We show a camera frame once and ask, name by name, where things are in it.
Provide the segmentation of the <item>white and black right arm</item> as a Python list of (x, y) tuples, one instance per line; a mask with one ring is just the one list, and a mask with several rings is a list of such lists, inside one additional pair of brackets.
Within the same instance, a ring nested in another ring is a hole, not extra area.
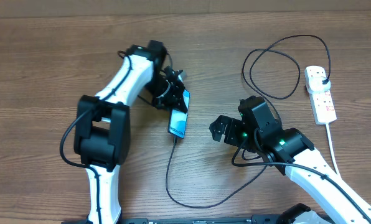
[(314, 144), (296, 128), (283, 129), (262, 97), (243, 99), (241, 118), (219, 116), (210, 124), (215, 141), (258, 154), (304, 189), (334, 223), (371, 223), (371, 205), (329, 166)]

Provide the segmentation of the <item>blue Galaxy smartphone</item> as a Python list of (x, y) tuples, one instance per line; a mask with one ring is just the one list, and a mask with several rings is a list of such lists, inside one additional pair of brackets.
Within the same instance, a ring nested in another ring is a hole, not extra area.
[(184, 139), (186, 133), (188, 112), (183, 113), (179, 110), (173, 109), (168, 125), (168, 133), (173, 134), (181, 139)]

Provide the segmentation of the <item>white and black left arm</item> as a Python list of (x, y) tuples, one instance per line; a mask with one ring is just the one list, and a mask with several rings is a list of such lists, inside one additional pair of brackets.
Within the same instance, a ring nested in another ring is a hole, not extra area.
[(162, 42), (147, 47), (132, 45), (119, 51), (123, 64), (104, 89), (83, 95), (77, 117), (64, 132), (59, 153), (67, 164), (87, 171), (90, 212), (83, 223), (119, 223), (119, 173), (130, 149), (130, 108), (147, 89), (151, 106), (170, 111), (169, 133), (183, 138), (190, 93), (183, 84), (183, 70), (164, 66), (169, 56)]

